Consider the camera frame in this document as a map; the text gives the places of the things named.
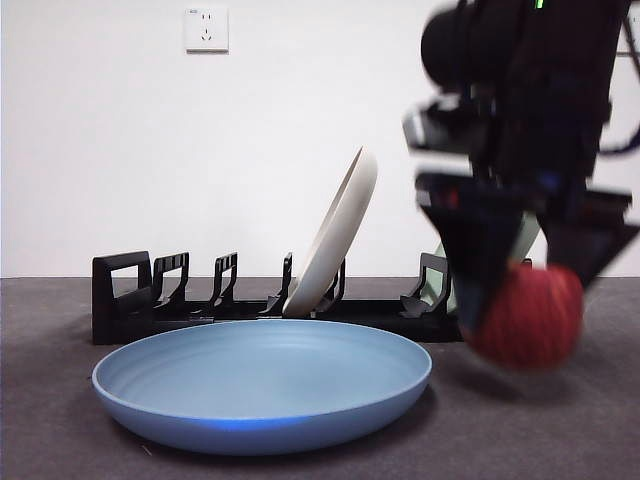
plate rim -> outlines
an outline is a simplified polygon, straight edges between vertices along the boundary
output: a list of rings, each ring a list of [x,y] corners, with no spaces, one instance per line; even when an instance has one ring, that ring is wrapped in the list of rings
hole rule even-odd
[[[134,345],[139,344],[139,343],[144,343],[145,341],[148,341],[151,338],[156,338],[162,335],[170,335],[170,334],[179,334],[179,332],[183,331],[183,330],[193,330],[193,329],[197,329],[197,328],[213,328],[213,327],[222,327],[224,325],[234,325],[234,324],[238,324],[238,323],[243,323],[243,324],[255,324],[255,323],[261,323],[261,324],[265,324],[265,323],[290,323],[290,322],[309,322],[309,323],[314,323],[314,324],[322,324],[322,325],[332,325],[332,326],[341,326],[341,327],[346,327],[346,328],[355,328],[355,329],[368,329],[368,330],[373,330],[376,333],[380,334],[386,334],[386,335],[390,335],[392,337],[396,337],[398,339],[400,339],[402,342],[406,343],[407,346],[410,346],[411,348],[417,348],[421,354],[424,356],[424,359],[427,362],[427,368],[425,369],[425,371],[422,373],[422,375],[420,375],[420,377],[418,378],[418,380],[412,382],[409,386],[401,388],[398,391],[394,391],[391,394],[387,394],[384,397],[378,398],[374,401],[371,402],[364,402],[364,403],[359,403],[356,405],[351,405],[351,406],[347,406],[345,408],[339,408],[339,409],[333,409],[333,410],[328,410],[328,411],[320,411],[320,412],[314,412],[314,413],[308,413],[308,414],[303,414],[303,415],[287,415],[287,416],[270,416],[270,417],[257,417],[257,416],[252,416],[252,417],[216,417],[216,416],[211,416],[211,417],[203,417],[203,416],[196,416],[196,415],[184,415],[184,414],[173,414],[173,413],[168,413],[166,411],[162,411],[162,410],[158,410],[158,409],[154,409],[154,408],[147,408],[144,406],[141,406],[139,404],[130,402],[128,400],[123,400],[120,397],[117,397],[116,395],[108,392],[104,387],[102,387],[102,385],[100,385],[100,382],[98,381],[98,370],[100,369],[100,367],[106,363],[112,356],[115,356],[116,354],[118,354],[118,352],[122,351],[122,350],[126,350],[128,348],[132,348]],[[187,327],[187,328],[183,328],[183,329],[177,329],[177,330],[170,330],[168,332],[162,332],[162,333],[158,333],[156,335],[152,335],[150,337],[145,337],[145,338],[141,338],[140,340],[136,340],[135,342],[131,342],[128,343],[127,345],[122,345],[121,347],[117,348],[116,350],[114,350],[113,352],[108,353],[107,355],[105,355],[97,364],[96,366],[93,368],[93,372],[91,373],[91,383],[93,384],[93,388],[96,389],[97,393],[99,396],[105,397],[106,399],[108,399],[109,401],[121,406],[121,407],[125,407],[127,409],[130,410],[136,410],[138,412],[142,412],[142,413],[146,413],[146,414],[150,414],[150,415],[157,415],[157,416],[162,416],[162,417],[167,417],[167,418],[172,418],[172,419],[178,419],[178,420],[216,420],[216,421],[253,421],[253,422],[260,422],[260,421],[264,421],[264,422],[268,422],[268,421],[272,421],[272,420],[281,420],[281,419],[311,419],[311,418],[316,418],[316,417],[321,417],[321,416],[326,416],[326,415],[335,415],[338,413],[343,413],[343,412],[348,412],[351,410],[357,410],[360,408],[364,408],[364,407],[368,407],[371,405],[377,405],[383,402],[386,402],[388,400],[391,400],[393,398],[399,397],[407,392],[410,392],[411,390],[413,390],[414,388],[416,388],[418,385],[420,385],[421,383],[425,382],[428,378],[429,375],[431,374],[431,371],[433,370],[433,359],[431,358],[431,355],[429,354],[429,352],[427,351],[426,348],[424,348],[422,345],[418,344],[417,342],[414,342],[412,340],[409,340],[406,337],[403,337],[402,335],[398,335],[397,333],[393,333],[393,332],[388,332],[386,330],[381,330],[379,328],[375,328],[375,327],[369,327],[367,325],[357,325],[357,324],[352,324],[352,323],[344,323],[344,322],[336,322],[336,321],[331,321],[331,320],[307,320],[307,319],[294,319],[294,318],[286,318],[286,319],[257,319],[257,320],[232,320],[232,321],[226,321],[226,322],[221,322],[221,323],[211,323],[211,324],[206,324],[206,325],[196,325],[193,327]]]

ball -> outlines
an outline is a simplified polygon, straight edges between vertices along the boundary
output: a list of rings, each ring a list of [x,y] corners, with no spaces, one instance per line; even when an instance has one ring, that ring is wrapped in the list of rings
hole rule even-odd
[[[574,272],[518,264],[510,266],[480,327],[462,334],[475,352],[500,366],[551,369],[573,352],[582,314],[583,289]]]

gray table surface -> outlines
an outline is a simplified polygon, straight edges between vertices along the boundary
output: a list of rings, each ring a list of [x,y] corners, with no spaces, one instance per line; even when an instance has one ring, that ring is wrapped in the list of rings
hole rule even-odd
[[[411,283],[354,279],[347,293],[391,298]],[[276,285],[239,289],[264,298]],[[558,371],[503,372],[464,344],[425,344],[430,386],[387,428],[315,452],[228,458],[154,444],[105,413],[89,375],[116,346],[90,342],[89,279],[2,280],[2,478],[640,478],[639,287],[591,290],[582,342]]]

black dish rack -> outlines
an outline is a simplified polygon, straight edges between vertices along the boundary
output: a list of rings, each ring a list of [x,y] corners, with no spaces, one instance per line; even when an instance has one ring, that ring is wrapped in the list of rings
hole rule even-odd
[[[292,280],[292,265],[293,256],[289,253],[283,262],[281,288],[275,295],[260,300],[237,300],[234,287],[238,276],[238,254],[218,257],[211,296],[203,300],[187,300],[188,253],[157,258],[153,263],[153,275],[149,252],[146,251],[96,257],[92,273],[93,343],[123,344],[196,325],[282,318]],[[137,289],[116,296],[112,272],[136,266]],[[173,293],[163,297],[164,274],[177,269],[180,269],[180,282]],[[442,274],[442,290],[431,304],[420,299],[430,269]],[[227,271],[230,271],[230,276],[223,277]],[[451,277],[445,258],[423,253],[416,286],[408,295],[394,300],[345,299],[346,281],[346,262],[343,261],[333,283],[307,318],[376,327],[422,342],[462,339],[455,315],[447,313]]]

white plate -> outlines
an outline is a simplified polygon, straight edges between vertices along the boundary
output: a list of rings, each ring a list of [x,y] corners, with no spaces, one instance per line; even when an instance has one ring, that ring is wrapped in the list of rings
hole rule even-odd
[[[100,361],[93,385],[115,420],[155,442],[271,455],[387,425],[420,397],[430,371],[420,345],[382,330],[250,320],[126,345]]]
[[[303,317],[318,305],[358,232],[377,176],[375,157],[362,147],[320,225],[302,273],[289,286],[285,317]]]

